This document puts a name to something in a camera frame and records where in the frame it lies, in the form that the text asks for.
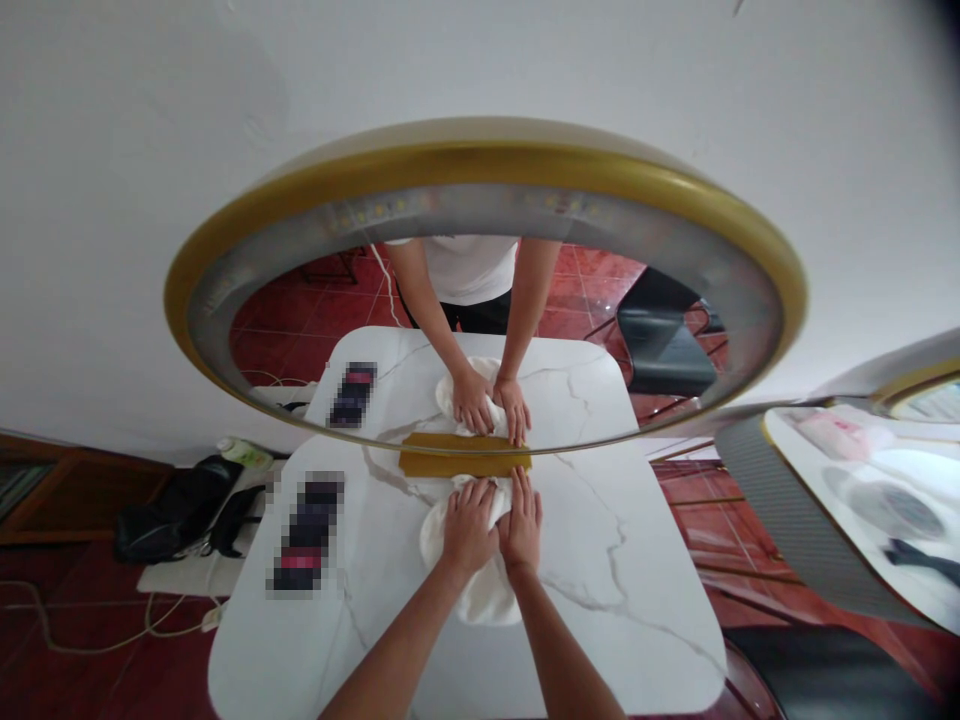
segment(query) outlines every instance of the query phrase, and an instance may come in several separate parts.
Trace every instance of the black chair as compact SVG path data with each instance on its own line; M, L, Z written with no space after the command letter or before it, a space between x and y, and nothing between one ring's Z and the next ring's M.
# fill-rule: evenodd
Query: black chair
M811 625L731 593L725 597L792 623L727 628L728 646L763 681L787 720L932 720L942 708L886 651L842 626ZM727 681L751 718L754 708Z
M623 296L615 317L584 339L616 319L633 367L629 392L699 397L717 379L713 363L687 329L685 313L699 300L685 285L648 267Z

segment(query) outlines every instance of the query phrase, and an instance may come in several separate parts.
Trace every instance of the backpack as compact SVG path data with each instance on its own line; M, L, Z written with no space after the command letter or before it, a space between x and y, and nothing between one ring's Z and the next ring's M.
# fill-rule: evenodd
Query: backpack
M149 505L132 505L116 521L113 555L117 562L155 565L181 560L206 535L243 465L211 455L187 473L174 475Z

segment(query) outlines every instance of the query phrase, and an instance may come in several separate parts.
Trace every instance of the cable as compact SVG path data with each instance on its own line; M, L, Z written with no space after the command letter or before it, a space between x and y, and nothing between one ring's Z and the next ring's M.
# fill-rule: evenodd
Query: cable
M261 375L266 375L267 377L273 378L273 382L270 383L268 387L286 387L283 383L288 381L303 383L304 386L307 386L313 382L312 380L301 380L300 378L278 378L276 375L273 373L268 373L266 370L241 370L240 372L244 375L247 373L260 373Z
M402 322L400 322L400 318L397 317L397 308L393 302L393 284L390 282L390 273L387 272L387 268L384 266L383 260L380 258L380 253L377 252L377 246L371 244L370 250L373 251L373 256L377 258L377 262L380 263L380 269L383 270L383 276L387 279L387 297L390 298L390 314L393 315L393 321L399 328L406 327Z
M154 622L151 620L150 616L153 613L153 598L156 593L150 593L150 596L147 598L147 607L144 610L143 615L143 624L144 629L138 632L133 637L127 638L121 642L118 642L114 645L110 645L105 648L69 648L64 647L63 645L58 645L50 634L50 615L47 611L46 606L43 604L43 600L40 598L40 590L31 582L26 582L24 580L0 580L0 586L9 585L12 587L25 588L30 592L30 598L33 600L33 607L37 610L37 615L40 620L40 633L43 635L43 641L46 643L46 646L49 650L53 652L64 653L67 655L100 655L102 653L112 652L114 650L119 650L122 647L129 645L130 643L139 640L144 635L153 635L154 637L159 638L168 638L168 637L180 637L181 635L187 635L192 632L196 632L203 627L203 623L195 625L191 628L186 628L184 630L174 630L171 632L161 632L157 630L157 627L166 620L170 615L173 614L173 611L180 607L180 603L183 602L186 595L181 595L180 598L173 604L166 614L161 617L159 620ZM217 606L220 606L220 603L213 599Z

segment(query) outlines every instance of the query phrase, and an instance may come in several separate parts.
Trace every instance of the red tile floor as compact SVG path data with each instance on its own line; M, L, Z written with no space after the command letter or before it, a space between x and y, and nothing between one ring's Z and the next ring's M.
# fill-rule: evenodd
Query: red tile floor
M740 494L732 478L715 463L672 462L655 468L670 502ZM682 506L674 513L698 564L794 577L745 503ZM108 543L0 549L0 580L28 580L40 587L50 608L53 637L62 645L103 647L142 630L146 598L136 592L139 575L139 568L114 563ZM802 586L719 571L702 571L701 577L723 627L780 621L727 599L719 588L808 622L846 625L883 647L935 696L949 687L958 667L960 640L952 636L844 612ZM158 600L157 614L172 601L166 596ZM104 655L62 655L44 645L36 613L28 603L25 592L0 587L2 717L216 717L207 697L207 661L215 633L144 637ZM187 600L161 629L196 625L210 607L208 600ZM746 690L739 681L738 687ZM732 720L746 716L724 692L713 708L689 717Z
M231 347L237 367L254 385L269 385L272 377L319 380L337 341L351 330L365 325L395 326L390 315L387 282L369 250L352 259L357 283L344 274L338 279L307 282L301 270L289 272L263 287L237 313L231 332ZM386 253L380 255L389 270ZM611 317L623 295L645 266L612 253L565 245L557 262L547 307L540 320L540 337L580 340ZM304 265L313 274L343 274L338 256L329 256ZM396 298L396 285L391 275ZM395 301L397 318L409 327L406 313ZM688 313L688 325L696 330L703 313ZM590 338L607 347L619 360L627 356L623 338L614 323ZM706 351L723 343L714 336L701 339ZM712 359L722 371L726 351L720 347ZM629 367L621 364L624 379ZM672 398L633 396L639 422L655 411L673 404Z

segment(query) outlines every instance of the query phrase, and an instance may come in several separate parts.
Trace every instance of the white marble table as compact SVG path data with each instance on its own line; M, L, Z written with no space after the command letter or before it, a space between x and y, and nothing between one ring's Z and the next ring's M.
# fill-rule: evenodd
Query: white marble table
M502 338L463 340L476 354L496 354L502 346ZM570 368L575 353L589 350L584 344L535 340L531 355L542 358L537 345L549 346L560 351ZM429 388L435 384L433 374L421 375L432 350L409 347L406 352L418 352L422 360L397 365L396 393L412 384L412 377ZM338 347L331 367L368 359L345 356ZM538 368L529 360L530 355L525 371L536 378ZM601 368L604 363L601 358L589 362ZM579 368L560 370L554 364L544 370L541 375L551 381L524 383L535 413L534 432L541 433L544 444L556 441L538 422L557 427L561 436L569 437L569 427L586 435L591 430L584 416L597 406L611 413L597 418L608 431L626 431L628 419L635 426L622 381L614 394L603 382L592 387L590 373ZM382 365L381 374L386 375ZM552 422L551 398L563 404L571 397L568 384L573 395L589 393L585 397L590 400L571 403L567 423ZM407 392L415 398L413 390ZM401 409L391 414L391 399L384 396L378 400L386 407L378 406L378 400L371 404L371 421L380 422L375 420L380 412L387 416L374 427L379 436L406 433L417 425ZM328 399L318 389L310 409L314 419L326 413ZM427 418L436 414L432 406L418 408ZM444 480L405 478L398 458L396 451L316 437L287 462L211 653L210 697L222 718L316 718L422 582L426 569L417 542L420 526L430 506L450 488ZM540 576L624 708L630 714L654 714L709 707L723 688L723 638L642 451L623 443L536 456L533 462L531 477L544 504ZM342 471L346 479L338 572L310 598L272 597L266 580L283 524L300 483L324 470ZM544 717L522 625L471 627L451 616L421 678L411 715L424 720Z
M844 408L834 408L844 415ZM774 408L763 417L763 426L770 440L783 454L797 476L816 496L823 509L830 514L836 526L857 548L860 556L870 564L872 571L896 593L907 605L935 625L960 634L960 588L940 573L921 567L891 564L883 554L889 547L890 535L858 514L854 506L855 493L867 484L884 482L903 485L903 481L884 472L881 467L851 460L832 460L811 444L791 421L790 414L797 410ZM853 422L864 422L862 415L851 415ZM917 423L879 422L878 425L903 432L898 426L911 427ZM911 435L918 430L912 429ZM922 439L898 441L896 447L932 449L955 456L956 448L940 441L924 442ZM931 507L944 523L946 535L941 540L908 539L911 545L938 557L960 562L960 507L948 505L922 488L907 485Z

